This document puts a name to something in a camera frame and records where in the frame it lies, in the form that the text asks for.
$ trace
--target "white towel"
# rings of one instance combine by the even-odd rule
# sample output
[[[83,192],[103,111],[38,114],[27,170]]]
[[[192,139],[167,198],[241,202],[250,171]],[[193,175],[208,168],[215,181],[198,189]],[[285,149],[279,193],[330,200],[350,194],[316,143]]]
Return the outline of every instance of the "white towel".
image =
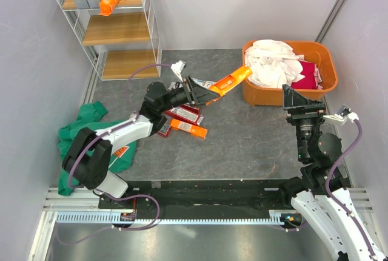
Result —
[[[282,88],[304,78],[303,67],[298,61],[304,55],[296,55],[292,48],[282,41],[262,39],[255,41],[245,52],[245,65],[252,69],[248,80],[265,88]]]

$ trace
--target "green towel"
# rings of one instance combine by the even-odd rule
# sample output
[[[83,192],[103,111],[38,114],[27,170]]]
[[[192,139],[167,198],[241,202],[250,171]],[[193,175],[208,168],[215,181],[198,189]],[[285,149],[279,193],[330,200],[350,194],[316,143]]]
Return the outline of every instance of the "green towel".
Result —
[[[80,129],[88,127],[89,129],[95,131],[97,129],[106,129],[108,127],[114,126],[120,121],[114,121],[111,123],[100,123],[98,122],[107,114],[105,107],[97,101],[96,103],[85,104],[79,108],[78,116],[75,122],[70,123],[69,125],[62,127],[58,131],[59,137],[59,151],[61,152],[61,159],[63,160],[67,155],[67,152],[70,149],[70,146],[73,143],[73,140],[77,136],[77,133]],[[109,162],[109,171],[113,173],[119,173],[123,170],[126,170],[130,167],[133,155],[136,150],[136,142],[129,143],[126,146],[118,149],[110,158]],[[67,185],[67,180],[69,179],[69,173],[65,170],[61,171],[58,182],[58,194],[63,196],[68,196],[72,193],[73,189]],[[78,185],[79,182],[76,179],[72,179],[72,185]]]

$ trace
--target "floor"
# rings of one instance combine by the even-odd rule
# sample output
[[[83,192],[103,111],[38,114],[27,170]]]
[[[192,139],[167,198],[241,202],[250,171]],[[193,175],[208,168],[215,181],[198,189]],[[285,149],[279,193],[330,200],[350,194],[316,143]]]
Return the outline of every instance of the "floor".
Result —
[[[74,242],[104,226],[60,224],[59,236]],[[331,260],[310,226],[285,233],[268,226],[160,225],[146,231],[106,231],[70,247],[55,242],[53,249],[55,261]]]
[[[187,63],[183,75],[218,81],[241,64],[241,50],[163,51],[163,63]],[[93,100],[109,111],[103,121],[125,120],[138,110],[147,86],[155,80],[167,87],[176,81],[165,68],[159,79],[98,81]],[[237,86],[224,98],[203,107],[205,140],[173,130],[168,138],[140,140],[132,166],[120,173],[125,180],[290,178],[299,175],[295,128],[282,107],[249,106]],[[332,127],[322,127],[333,132]]]

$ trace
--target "orange basket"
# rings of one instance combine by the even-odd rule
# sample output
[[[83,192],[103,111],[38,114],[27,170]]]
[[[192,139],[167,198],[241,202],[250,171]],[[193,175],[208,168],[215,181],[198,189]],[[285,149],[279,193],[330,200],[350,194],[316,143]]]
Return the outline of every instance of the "orange basket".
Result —
[[[242,64],[245,64],[245,51],[254,41],[247,42],[242,48]],[[311,99],[321,99],[326,93],[337,86],[338,78],[329,50],[315,41],[284,41],[292,47],[297,55],[304,55],[304,59],[313,62],[319,69],[323,90],[297,89],[296,91]],[[250,105],[283,106],[283,90],[279,88],[262,88],[251,83],[248,78],[242,82],[242,95]]]

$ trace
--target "red box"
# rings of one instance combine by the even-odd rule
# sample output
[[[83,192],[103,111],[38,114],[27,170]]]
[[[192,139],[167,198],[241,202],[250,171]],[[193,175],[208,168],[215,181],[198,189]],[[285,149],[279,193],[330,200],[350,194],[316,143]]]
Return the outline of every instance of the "red box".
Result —
[[[203,117],[200,114],[183,108],[182,106],[174,107],[168,111],[165,111],[164,114],[175,118],[176,120],[184,121],[185,123],[194,124],[199,126]]]

